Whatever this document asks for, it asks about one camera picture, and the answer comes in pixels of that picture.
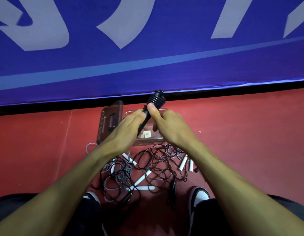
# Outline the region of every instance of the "hand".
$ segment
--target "hand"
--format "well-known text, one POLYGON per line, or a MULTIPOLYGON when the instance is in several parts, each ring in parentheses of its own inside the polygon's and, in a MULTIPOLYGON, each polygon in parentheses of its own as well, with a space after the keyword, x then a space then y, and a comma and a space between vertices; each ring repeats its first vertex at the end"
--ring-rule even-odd
POLYGON ((146 115, 142 109, 128 115, 118 124, 114 131, 99 145, 104 147, 109 158, 112 159, 128 150, 137 138, 138 128, 146 115))
POLYGON ((152 103, 147 105, 147 109, 155 121, 153 131, 157 131, 158 129, 169 144, 185 151, 191 143, 195 141, 199 142, 197 136, 179 113, 167 110, 161 116, 158 109, 152 103))

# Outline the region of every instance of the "person's right arm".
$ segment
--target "person's right arm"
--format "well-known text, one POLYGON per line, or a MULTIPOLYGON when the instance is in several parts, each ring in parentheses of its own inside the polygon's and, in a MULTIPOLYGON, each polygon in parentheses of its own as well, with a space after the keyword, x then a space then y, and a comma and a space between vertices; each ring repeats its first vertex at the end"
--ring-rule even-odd
POLYGON ((304 235, 304 222, 217 158, 185 123, 168 110, 147 106, 168 143, 184 150, 201 170, 236 235, 304 235))

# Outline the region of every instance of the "black and white sneaker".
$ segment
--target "black and white sneaker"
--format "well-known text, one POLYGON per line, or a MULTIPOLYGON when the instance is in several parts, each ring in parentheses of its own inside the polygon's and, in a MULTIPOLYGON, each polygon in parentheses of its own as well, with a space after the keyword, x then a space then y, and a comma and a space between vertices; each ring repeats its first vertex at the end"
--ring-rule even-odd
POLYGON ((86 199, 90 199, 90 200, 95 200, 95 201, 97 201, 99 204, 101 204, 101 203, 99 202, 99 199, 98 199, 98 197, 96 196, 96 194, 95 194, 94 192, 92 192, 92 191, 87 191, 87 192, 85 192, 82 198, 86 198, 86 199))
POLYGON ((208 199, 210 199, 210 195, 204 188, 196 186, 191 190, 189 196, 189 205, 188 205, 189 217, 190 217, 190 229, 188 235, 190 235, 191 233, 191 227, 193 224, 193 215, 194 215, 194 211, 196 210, 197 204, 200 203, 201 201, 208 199))

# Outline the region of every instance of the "floor seam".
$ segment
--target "floor seam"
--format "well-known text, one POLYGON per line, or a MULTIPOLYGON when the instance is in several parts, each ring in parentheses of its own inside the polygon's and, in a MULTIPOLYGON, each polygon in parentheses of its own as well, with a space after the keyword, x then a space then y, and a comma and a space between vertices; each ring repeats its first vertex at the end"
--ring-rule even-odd
POLYGON ((72 112, 73 112, 73 110, 70 111, 70 116, 69 116, 67 131, 66 131, 66 135, 64 136, 64 143, 63 143, 63 145, 62 145, 62 149, 61 149, 61 153, 60 153, 60 159, 59 159, 58 167, 57 167, 57 170, 56 170, 55 181, 56 181, 57 178, 58 178, 58 173, 59 173, 59 169, 60 169, 60 164, 61 164, 62 156, 63 156, 63 154, 64 154, 65 147, 66 147, 67 135, 68 135, 69 126, 70 126, 70 122, 71 122, 72 112))

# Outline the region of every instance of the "person's left arm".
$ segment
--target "person's left arm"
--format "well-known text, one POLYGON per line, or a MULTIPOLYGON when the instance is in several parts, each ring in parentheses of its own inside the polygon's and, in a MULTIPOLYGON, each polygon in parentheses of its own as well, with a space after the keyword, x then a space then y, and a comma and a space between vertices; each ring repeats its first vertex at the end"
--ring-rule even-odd
POLYGON ((83 161, 1 221, 0 235, 62 235, 93 178, 132 146, 144 119, 141 109, 127 116, 83 161))

